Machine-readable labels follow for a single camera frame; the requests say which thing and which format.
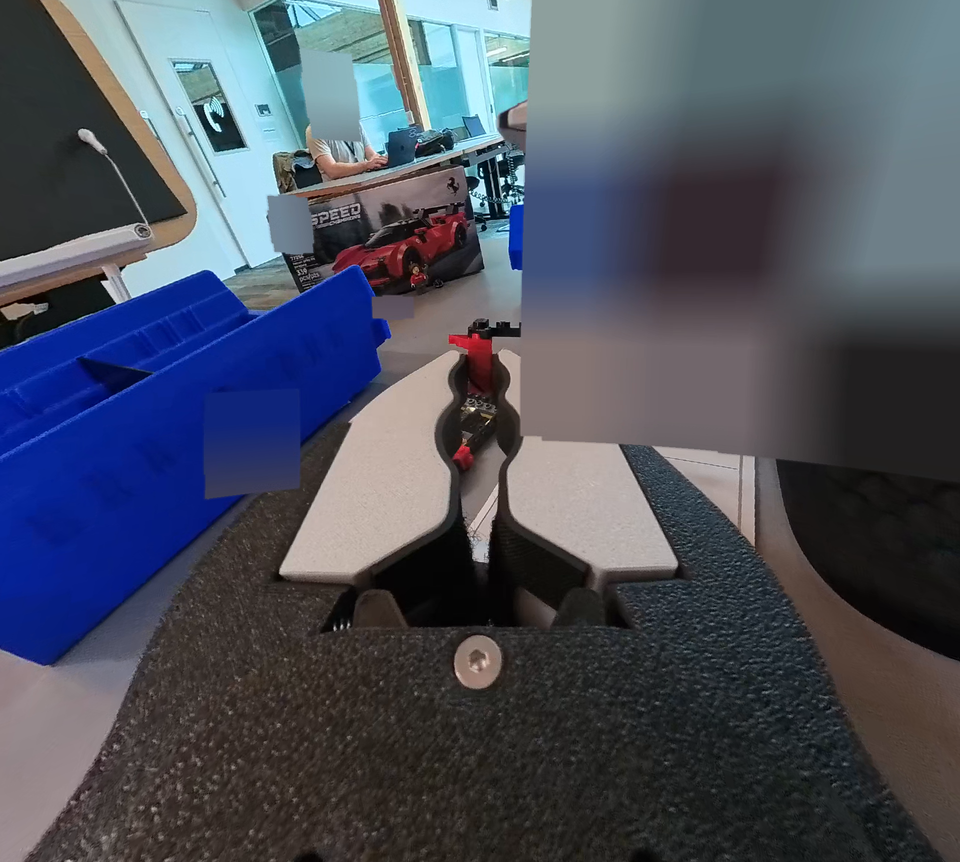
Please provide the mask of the white door with phone sign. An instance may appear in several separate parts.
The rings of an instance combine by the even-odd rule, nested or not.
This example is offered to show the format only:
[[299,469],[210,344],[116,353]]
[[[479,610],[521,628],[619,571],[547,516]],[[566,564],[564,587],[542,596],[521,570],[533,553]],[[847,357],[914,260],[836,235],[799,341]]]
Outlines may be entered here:
[[253,244],[231,190],[235,161],[250,150],[249,140],[234,67],[213,16],[131,0],[116,0],[115,6],[195,167],[219,233],[238,264],[250,264]]

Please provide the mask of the lego instruction booklet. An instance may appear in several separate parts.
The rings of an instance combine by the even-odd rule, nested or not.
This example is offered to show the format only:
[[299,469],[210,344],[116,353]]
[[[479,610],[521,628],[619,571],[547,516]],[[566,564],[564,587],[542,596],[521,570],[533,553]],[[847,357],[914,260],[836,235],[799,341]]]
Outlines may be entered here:
[[[734,524],[750,545],[757,533],[757,460],[715,450],[657,447],[656,451]],[[488,559],[498,506],[498,473],[504,455],[484,448],[465,479],[463,514],[476,562]]]

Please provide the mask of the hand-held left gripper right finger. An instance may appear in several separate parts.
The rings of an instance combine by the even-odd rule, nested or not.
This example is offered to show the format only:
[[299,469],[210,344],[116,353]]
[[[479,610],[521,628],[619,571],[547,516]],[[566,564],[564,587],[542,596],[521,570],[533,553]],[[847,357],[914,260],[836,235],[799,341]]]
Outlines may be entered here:
[[621,583],[674,577],[679,562],[617,444],[521,434],[521,358],[494,357],[505,454],[490,566],[511,583]]

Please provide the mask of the black desk divider panel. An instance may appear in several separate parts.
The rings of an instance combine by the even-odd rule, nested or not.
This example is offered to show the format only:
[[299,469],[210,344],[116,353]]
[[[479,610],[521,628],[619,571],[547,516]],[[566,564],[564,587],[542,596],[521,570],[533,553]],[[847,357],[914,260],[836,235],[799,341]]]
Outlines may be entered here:
[[87,31],[61,0],[1,0],[2,261],[135,224],[108,149],[153,232],[138,260],[196,226],[186,182]]

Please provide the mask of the chair with draped jacket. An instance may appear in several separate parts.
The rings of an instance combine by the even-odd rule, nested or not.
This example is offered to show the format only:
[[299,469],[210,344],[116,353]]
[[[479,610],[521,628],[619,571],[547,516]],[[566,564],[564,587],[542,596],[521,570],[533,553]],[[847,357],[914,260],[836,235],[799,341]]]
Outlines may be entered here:
[[307,149],[275,152],[271,161],[279,194],[292,193],[324,182],[321,171]]

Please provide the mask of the long office desk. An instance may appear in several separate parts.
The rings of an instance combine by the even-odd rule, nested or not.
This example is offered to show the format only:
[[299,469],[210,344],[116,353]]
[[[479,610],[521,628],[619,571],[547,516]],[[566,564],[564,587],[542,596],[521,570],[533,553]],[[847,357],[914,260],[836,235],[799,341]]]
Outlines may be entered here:
[[290,195],[307,200],[329,201],[340,196],[364,192],[384,184],[412,179],[434,171],[447,170],[456,166],[474,166],[495,159],[508,152],[509,149],[509,143],[498,134],[476,136],[457,143],[450,151],[416,159],[393,168],[369,171],[341,180],[296,189],[290,192]]

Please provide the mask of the small red lego subassembly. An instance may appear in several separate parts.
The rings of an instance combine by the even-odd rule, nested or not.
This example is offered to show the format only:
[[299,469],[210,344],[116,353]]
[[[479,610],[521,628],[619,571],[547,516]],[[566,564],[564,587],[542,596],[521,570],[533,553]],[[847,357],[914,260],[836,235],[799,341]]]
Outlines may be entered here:
[[466,330],[463,334],[451,334],[448,340],[464,351],[467,368],[467,395],[460,410],[461,446],[452,457],[457,469],[464,473],[497,431],[493,339],[471,338]]

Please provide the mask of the white divider clamp bar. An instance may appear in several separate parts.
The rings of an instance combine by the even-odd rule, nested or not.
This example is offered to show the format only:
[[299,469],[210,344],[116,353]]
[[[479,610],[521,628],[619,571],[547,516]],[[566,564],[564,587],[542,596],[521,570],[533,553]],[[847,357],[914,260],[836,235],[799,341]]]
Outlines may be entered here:
[[24,283],[61,274],[67,269],[93,265],[102,270],[107,285],[114,291],[116,301],[126,302],[132,295],[121,275],[119,265],[108,262],[108,259],[134,248],[149,248],[153,244],[154,233],[147,215],[109,150],[88,128],[79,128],[77,136],[112,167],[140,220],[135,224],[84,235],[36,253],[4,260],[1,262],[1,288],[3,291],[12,291]]

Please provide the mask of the blue plastic bin with divider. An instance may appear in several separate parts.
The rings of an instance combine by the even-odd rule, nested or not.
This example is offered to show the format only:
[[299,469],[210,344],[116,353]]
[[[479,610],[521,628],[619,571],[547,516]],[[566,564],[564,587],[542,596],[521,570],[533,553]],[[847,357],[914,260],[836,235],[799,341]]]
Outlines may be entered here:
[[52,664],[380,372],[351,267],[264,313],[210,271],[2,352],[1,644]]

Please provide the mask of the lego set box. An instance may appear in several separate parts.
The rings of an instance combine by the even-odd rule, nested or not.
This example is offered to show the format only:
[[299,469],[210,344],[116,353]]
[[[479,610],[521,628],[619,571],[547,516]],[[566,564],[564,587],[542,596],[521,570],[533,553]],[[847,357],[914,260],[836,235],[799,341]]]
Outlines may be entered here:
[[463,167],[426,173],[340,196],[308,200],[313,242],[283,255],[300,292],[357,267],[377,295],[410,292],[411,267],[427,267],[430,285],[485,267]]

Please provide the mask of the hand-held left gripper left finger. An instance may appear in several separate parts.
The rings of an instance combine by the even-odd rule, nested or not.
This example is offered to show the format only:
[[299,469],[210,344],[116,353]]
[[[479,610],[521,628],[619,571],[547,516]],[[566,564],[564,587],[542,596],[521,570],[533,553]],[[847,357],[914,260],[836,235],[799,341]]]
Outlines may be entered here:
[[449,351],[349,423],[280,569],[288,581],[370,585],[457,520],[468,363]]

